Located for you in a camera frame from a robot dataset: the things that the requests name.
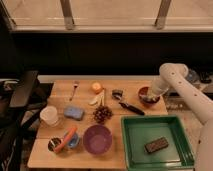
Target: white container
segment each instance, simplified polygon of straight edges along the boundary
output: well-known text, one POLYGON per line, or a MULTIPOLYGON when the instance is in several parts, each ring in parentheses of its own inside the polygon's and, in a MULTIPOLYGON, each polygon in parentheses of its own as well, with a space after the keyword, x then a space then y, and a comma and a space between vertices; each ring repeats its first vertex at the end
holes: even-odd
POLYGON ((55 106, 45 107, 41 113, 40 118, 50 126, 57 125, 58 123, 58 111, 55 106))

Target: grapes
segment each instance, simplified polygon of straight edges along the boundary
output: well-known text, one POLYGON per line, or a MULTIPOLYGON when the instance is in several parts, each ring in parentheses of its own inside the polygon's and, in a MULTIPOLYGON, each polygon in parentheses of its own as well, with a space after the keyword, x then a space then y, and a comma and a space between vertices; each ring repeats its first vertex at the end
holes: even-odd
POLYGON ((104 124, 107 119, 110 119, 112 114, 112 110, 108 106, 99 106, 93 112, 94 119, 99 124, 104 124))

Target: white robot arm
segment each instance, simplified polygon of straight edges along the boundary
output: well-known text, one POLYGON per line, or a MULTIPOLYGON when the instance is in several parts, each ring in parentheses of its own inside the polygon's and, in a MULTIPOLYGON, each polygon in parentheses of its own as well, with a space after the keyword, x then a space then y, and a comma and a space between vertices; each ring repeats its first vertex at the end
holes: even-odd
POLYGON ((164 94, 170 86, 183 98, 203 124, 195 160, 195 171, 213 171, 213 101, 191 85, 184 77, 188 68, 184 64, 165 63, 160 67, 160 76, 151 84, 147 98, 164 94))

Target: small red bowl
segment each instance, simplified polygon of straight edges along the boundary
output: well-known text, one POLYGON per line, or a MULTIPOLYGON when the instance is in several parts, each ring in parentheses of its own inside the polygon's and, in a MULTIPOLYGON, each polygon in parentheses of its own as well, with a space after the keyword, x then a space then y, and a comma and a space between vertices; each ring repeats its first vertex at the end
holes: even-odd
POLYGON ((142 104, 144 104, 145 106, 147 107, 150 107, 154 104, 156 104, 159 100, 160 100, 160 97, 158 97, 157 99, 155 100, 147 100, 147 92, 148 92, 148 89, 149 87, 142 87, 139 91, 138 91, 138 98, 140 100, 140 102, 142 104))
POLYGON ((83 135, 83 145, 85 149, 95 155, 107 152, 112 144, 112 134, 103 125, 93 125, 89 127, 83 135))

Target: fork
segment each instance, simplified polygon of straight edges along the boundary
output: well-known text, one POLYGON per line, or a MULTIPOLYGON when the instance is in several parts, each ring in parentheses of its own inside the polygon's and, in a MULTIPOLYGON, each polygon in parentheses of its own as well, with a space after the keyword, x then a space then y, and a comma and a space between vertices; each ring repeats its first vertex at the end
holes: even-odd
POLYGON ((79 81, 74 81, 74 85, 73 85, 73 91, 72 91, 72 95, 70 97, 70 101, 73 99, 74 95, 75 95, 75 91, 78 88, 79 85, 79 81))

